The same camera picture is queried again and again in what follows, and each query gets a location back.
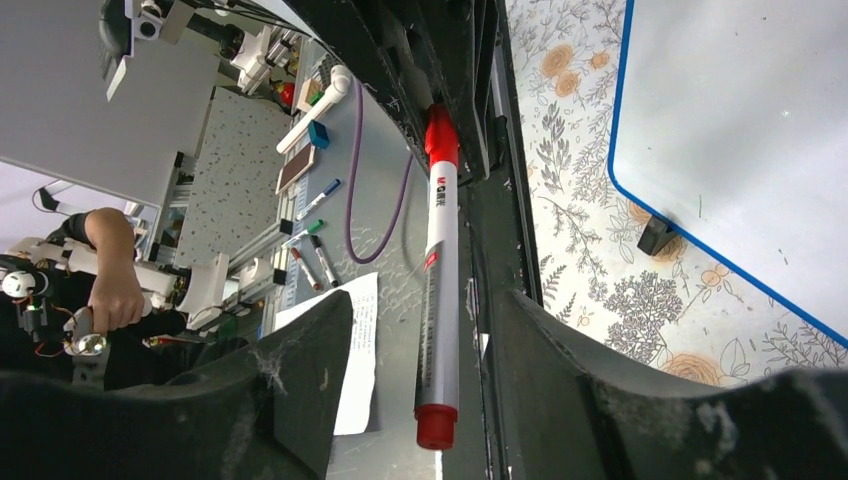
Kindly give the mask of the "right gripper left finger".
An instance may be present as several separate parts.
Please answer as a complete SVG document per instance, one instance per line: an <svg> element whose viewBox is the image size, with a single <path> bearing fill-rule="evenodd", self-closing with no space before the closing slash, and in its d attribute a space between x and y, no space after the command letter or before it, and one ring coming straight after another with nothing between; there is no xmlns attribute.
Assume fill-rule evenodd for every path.
<svg viewBox="0 0 848 480"><path fill-rule="evenodd" d="M321 479L353 307L325 295L287 326L156 386L113 392L1 376L5 479Z"/></svg>

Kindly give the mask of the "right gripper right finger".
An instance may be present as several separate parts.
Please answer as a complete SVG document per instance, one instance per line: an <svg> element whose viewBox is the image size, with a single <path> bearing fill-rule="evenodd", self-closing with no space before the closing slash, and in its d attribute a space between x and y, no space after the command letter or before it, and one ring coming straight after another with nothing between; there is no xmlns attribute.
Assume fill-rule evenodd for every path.
<svg viewBox="0 0 848 480"><path fill-rule="evenodd" d="M516 291L491 348L518 479L843 479L847 374L720 388L632 360Z"/></svg>

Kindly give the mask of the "red capped marker pen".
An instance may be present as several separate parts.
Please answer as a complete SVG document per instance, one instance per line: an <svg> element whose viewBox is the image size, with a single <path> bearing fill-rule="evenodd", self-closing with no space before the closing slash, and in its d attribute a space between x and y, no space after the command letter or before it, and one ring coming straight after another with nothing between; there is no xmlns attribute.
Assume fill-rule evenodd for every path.
<svg viewBox="0 0 848 480"><path fill-rule="evenodd" d="M427 245L415 388L416 442L454 446L459 410L459 141L447 108L428 109Z"/></svg>

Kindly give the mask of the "blue framed whiteboard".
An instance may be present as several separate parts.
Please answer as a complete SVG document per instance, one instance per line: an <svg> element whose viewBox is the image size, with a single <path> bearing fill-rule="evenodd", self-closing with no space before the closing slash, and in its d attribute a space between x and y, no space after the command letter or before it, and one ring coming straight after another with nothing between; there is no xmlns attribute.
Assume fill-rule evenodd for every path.
<svg viewBox="0 0 848 480"><path fill-rule="evenodd" d="M608 172L846 343L845 2L628 2Z"/></svg>

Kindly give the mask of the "operator hand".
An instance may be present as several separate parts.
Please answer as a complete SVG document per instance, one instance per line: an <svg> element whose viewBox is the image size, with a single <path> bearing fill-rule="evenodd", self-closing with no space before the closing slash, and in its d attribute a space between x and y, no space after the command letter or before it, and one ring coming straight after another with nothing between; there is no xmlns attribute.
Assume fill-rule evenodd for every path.
<svg viewBox="0 0 848 480"><path fill-rule="evenodd" d="M145 298L133 266L128 264L100 269L88 306L95 333L107 334L138 323L142 318Z"/></svg>

